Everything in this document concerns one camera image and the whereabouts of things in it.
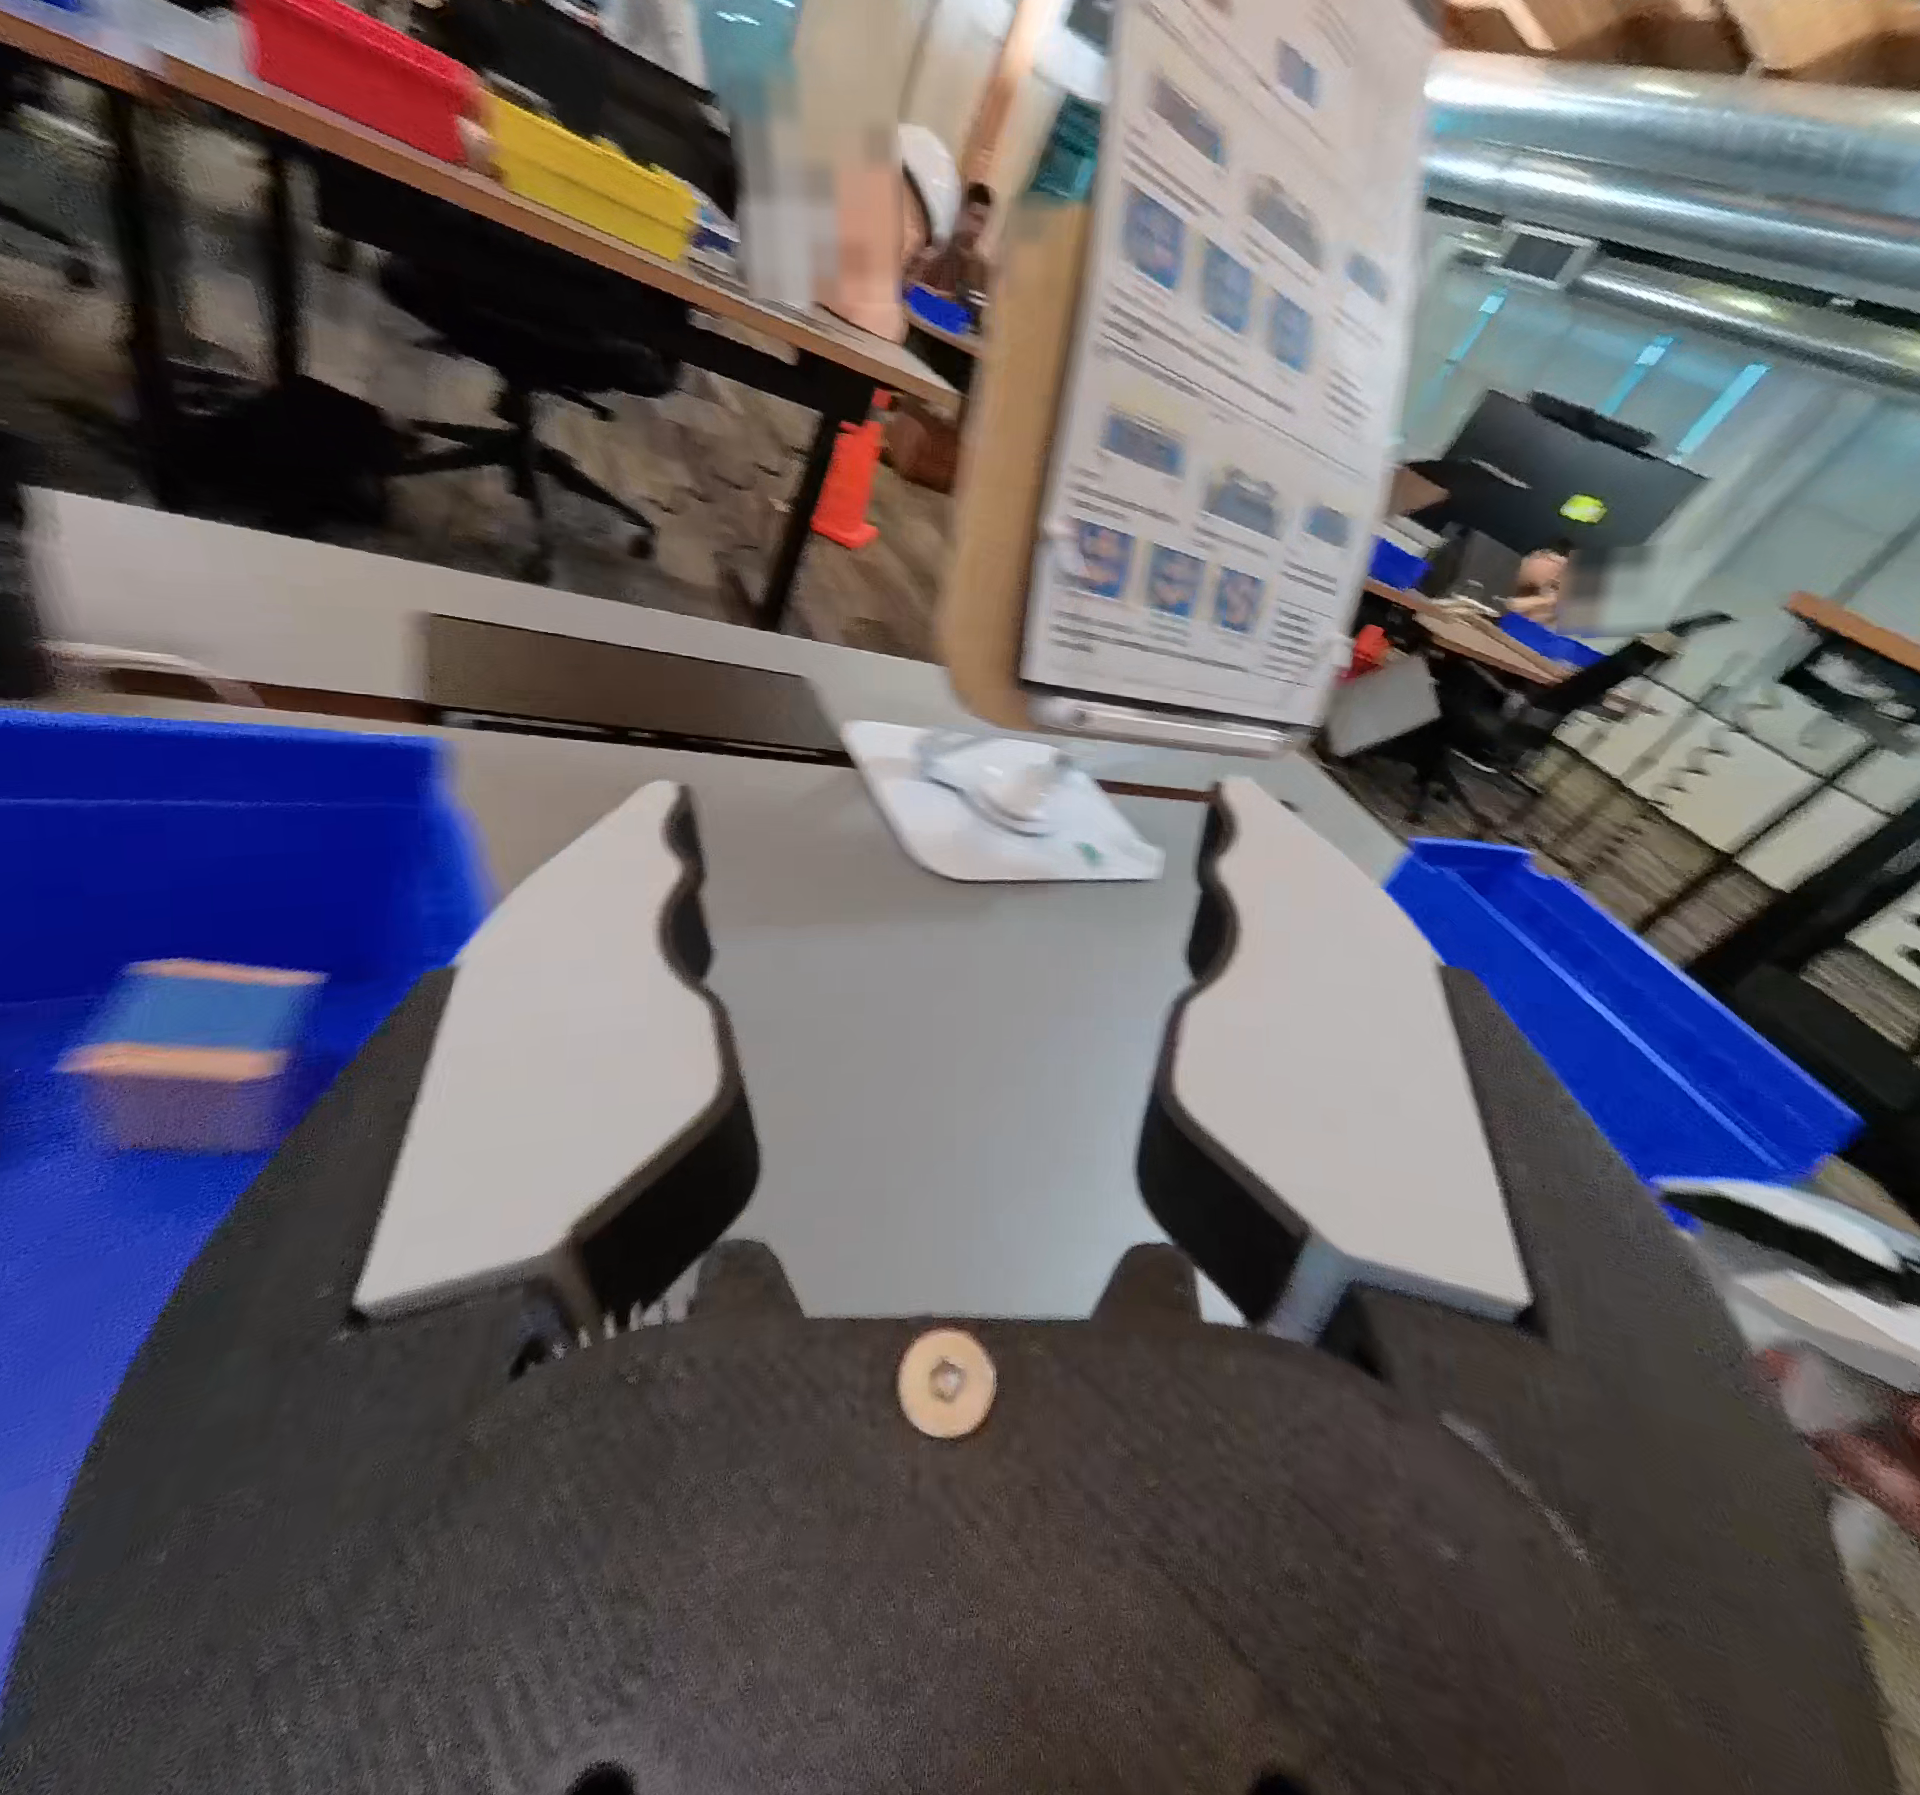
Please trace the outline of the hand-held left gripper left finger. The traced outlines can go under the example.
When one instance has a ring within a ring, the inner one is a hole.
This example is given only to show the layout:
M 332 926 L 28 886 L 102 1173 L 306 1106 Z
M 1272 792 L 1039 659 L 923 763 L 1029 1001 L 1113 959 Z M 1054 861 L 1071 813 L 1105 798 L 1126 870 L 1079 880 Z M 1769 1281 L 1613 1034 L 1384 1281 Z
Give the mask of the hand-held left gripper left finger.
M 757 1138 L 710 990 L 697 810 L 648 781 L 518 881 L 451 969 L 353 1311 L 522 1286 L 642 1323 L 731 1230 Z

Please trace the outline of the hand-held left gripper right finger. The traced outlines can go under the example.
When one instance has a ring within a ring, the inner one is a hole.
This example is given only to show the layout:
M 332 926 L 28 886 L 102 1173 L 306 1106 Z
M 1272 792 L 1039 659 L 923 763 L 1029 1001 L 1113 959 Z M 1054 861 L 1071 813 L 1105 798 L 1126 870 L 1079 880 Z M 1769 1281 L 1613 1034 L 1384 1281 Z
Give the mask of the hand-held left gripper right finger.
M 1242 776 L 1213 786 L 1196 880 L 1138 1142 L 1158 1230 L 1288 1343 L 1321 1338 L 1359 1286 L 1521 1315 L 1532 1284 L 1411 919 Z

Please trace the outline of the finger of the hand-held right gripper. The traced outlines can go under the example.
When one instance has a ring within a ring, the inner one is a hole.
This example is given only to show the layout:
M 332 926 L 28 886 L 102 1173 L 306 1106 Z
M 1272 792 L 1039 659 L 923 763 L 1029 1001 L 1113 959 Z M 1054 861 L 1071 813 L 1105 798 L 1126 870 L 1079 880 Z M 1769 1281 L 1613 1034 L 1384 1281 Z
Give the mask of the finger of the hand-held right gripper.
M 1918 1376 L 1918 1309 L 1878 1302 L 1870 1296 L 1814 1277 L 1773 1272 L 1741 1274 L 1733 1301 L 1868 1376 Z
M 1918 1231 L 1802 1186 L 1659 1178 L 1655 1198 L 1696 1224 L 1790 1256 L 1841 1281 L 1918 1281 Z

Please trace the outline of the blue plastic bin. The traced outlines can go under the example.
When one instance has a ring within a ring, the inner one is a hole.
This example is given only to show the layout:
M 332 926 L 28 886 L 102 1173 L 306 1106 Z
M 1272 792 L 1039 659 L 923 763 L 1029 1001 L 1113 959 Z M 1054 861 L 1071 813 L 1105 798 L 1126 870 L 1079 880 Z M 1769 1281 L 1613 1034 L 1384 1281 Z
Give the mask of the blue plastic bin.
M 431 738 L 5 710 L 2 1655 L 178 1277 L 299 1114 L 491 906 Z M 318 974 L 265 1130 L 131 1149 L 63 1068 L 131 964 Z
M 1521 847 L 1409 843 L 1388 898 L 1480 980 L 1646 1186 L 1799 1185 L 1862 1117 Z

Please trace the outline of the blue-taped wooden cube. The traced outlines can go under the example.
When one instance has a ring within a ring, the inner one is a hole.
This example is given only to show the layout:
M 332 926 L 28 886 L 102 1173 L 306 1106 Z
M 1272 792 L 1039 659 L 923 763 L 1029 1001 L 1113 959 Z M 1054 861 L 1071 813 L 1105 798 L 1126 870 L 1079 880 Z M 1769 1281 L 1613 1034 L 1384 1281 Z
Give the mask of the blue-taped wooden cube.
M 107 1149 L 264 1156 L 286 1127 L 325 984 L 285 965 L 128 964 L 54 1068 Z

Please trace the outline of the grey desk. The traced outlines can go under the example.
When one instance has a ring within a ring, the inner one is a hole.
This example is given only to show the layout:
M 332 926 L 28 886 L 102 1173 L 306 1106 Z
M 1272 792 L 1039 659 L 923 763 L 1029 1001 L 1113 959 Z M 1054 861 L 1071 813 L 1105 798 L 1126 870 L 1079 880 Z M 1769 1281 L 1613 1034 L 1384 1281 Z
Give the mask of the grey desk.
M 154 507 L 25 489 L 23 573 L 54 641 L 150 649 L 258 691 L 299 722 L 426 701 L 423 613 L 738 664 L 807 681 L 830 722 L 958 726 L 930 664 L 631 609 Z M 706 856 L 713 984 L 731 1017 L 760 1139 L 738 1224 L 778 1256 L 813 1315 L 1081 1315 L 1116 1257 L 1158 1239 L 1138 1142 L 1167 1013 L 1187 990 L 1201 786 L 1221 757 L 1105 749 L 1104 781 L 1164 847 L 1160 881 L 987 886 L 921 870 L 850 772 L 441 730 L 461 799 L 506 893 L 645 781 L 690 789 Z M 1379 889 L 1404 847 L 1317 763 L 1250 780 Z M 1521 1227 L 1532 1153 L 1595 1139 L 1526 1042 L 1462 976 L 1442 984 L 1532 1306 L 1549 1323 L 1549 1236 Z

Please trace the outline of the wooden-top standing desk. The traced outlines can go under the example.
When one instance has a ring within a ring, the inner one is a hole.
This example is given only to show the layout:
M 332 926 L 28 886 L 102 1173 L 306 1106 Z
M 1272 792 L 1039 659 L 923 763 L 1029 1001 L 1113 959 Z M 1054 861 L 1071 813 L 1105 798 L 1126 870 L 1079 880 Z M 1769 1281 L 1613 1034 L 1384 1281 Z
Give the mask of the wooden-top standing desk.
M 1789 613 L 1814 648 L 1789 669 L 1789 690 L 1816 701 L 1868 743 L 1865 757 L 1914 757 L 1918 645 L 1832 599 L 1795 593 Z M 1713 995 L 1733 998 L 1762 969 L 1802 974 L 1820 952 L 1914 889 L 1918 799 L 1835 852 L 1756 917 L 1696 955 L 1690 972 Z

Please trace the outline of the person's right hand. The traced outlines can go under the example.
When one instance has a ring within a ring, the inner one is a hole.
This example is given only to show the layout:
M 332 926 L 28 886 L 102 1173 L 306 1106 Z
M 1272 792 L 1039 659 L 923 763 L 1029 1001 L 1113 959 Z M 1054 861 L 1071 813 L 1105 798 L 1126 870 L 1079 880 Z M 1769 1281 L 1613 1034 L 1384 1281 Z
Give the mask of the person's right hand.
M 1825 1480 L 1918 1540 L 1918 1394 L 1814 1351 L 1766 1348 L 1754 1364 Z

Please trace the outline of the white sign board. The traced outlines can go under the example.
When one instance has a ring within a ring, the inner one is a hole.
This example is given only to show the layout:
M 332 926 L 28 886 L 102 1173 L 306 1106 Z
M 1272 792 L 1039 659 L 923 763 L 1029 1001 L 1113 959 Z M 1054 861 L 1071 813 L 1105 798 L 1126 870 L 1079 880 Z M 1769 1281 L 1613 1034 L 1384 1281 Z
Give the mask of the white sign board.
M 1426 732 L 1442 707 L 1424 655 L 1392 655 L 1335 685 L 1321 724 L 1321 749 L 1337 760 Z

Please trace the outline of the white metal document stand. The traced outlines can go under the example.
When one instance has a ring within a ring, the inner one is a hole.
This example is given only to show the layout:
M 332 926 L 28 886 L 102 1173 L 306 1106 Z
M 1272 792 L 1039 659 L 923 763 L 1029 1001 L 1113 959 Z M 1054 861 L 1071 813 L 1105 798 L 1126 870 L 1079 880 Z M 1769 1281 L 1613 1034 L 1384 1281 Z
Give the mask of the white metal document stand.
M 843 722 L 840 740 L 898 847 L 963 885 L 1134 885 L 1164 849 L 1109 803 L 1069 743 L 1264 760 L 1274 726 L 1202 722 L 1104 701 L 1043 697 L 1031 730 Z

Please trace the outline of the black office chair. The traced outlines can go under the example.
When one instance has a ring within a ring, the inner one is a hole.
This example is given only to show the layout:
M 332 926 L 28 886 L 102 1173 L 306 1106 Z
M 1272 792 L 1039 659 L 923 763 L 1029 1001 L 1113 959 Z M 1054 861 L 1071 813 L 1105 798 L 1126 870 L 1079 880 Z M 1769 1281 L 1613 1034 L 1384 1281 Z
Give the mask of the black office chair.
M 531 519 L 531 547 L 518 578 L 553 578 L 556 543 L 547 524 L 545 484 L 609 510 L 627 534 L 627 553 L 651 560 L 657 528 L 651 515 L 595 481 L 582 463 L 536 431 L 540 401 L 566 401 L 611 422 L 606 397 L 657 401 L 678 384 L 681 366 L 645 343 L 603 328 L 562 328 L 549 312 L 516 299 L 476 299 L 451 272 L 386 256 L 379 291 L 419 322 L 423 349 L 490 368 L 498 380 L 490 427 L 464 422 L 406 422 L 382 461 L 386 480 L 436 480 L 495 469 Z
M 1546 690 L 1551 716 L 1558 722 L 1571 713 L 1600 707 L 1619 688 L 1646 678 L 1683 653 L 1690 638 L 1721 630 L 1729 613 L 1692 613 L 1688 619 L 1636 634 L 1621 648 L 1600 655 L 1595 664 L 1576 669 L 1571 676 Z

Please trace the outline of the laminated instruction board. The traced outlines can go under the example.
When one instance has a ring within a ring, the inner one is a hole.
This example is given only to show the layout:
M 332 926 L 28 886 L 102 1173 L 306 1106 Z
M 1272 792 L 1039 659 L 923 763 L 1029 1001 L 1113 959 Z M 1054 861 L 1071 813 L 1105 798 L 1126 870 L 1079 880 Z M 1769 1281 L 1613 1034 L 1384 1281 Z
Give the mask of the laminated instruction board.
M 1113 0 L 1001 231 L 940 661 L 1009 732 L 1274 752 L 1351 665 L 1418 289 L 1429 0 Z

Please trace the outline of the yellow plastic bin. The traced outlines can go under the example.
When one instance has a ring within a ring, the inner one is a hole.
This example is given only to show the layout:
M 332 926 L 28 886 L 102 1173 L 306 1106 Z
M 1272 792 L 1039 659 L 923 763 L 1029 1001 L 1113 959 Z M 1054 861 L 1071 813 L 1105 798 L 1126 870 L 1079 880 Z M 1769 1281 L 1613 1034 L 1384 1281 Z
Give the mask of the yellow plastic bin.
M 684 256 L 703 210 L 684 178 L 490 90 L 480 106 L 506 193 L 660 260 Z

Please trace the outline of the red plastic bin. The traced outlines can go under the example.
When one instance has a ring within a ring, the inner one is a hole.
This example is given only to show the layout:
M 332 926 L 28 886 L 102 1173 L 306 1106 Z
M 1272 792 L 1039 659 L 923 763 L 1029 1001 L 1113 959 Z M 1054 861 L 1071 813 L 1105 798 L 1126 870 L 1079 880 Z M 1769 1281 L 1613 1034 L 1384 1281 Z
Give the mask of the red plastic bin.
M 456 59 L 339 0 L 231 0 L 252 77 L 444 162 L 482 90 Z

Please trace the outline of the silver ventilation duct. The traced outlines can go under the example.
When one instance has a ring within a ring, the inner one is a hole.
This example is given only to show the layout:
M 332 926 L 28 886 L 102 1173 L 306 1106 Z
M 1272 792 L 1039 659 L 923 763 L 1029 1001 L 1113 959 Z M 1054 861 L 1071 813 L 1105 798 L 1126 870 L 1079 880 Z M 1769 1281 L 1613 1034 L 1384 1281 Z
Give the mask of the silver ventilation duct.
M 1453 145 L 1918 220 L 1912 90 L 1446 53 L 1426 109 Z
M 1914 223 L 1497 147 L 1426 157 L 1453 256 L 1879 393 L 1918 393 Z

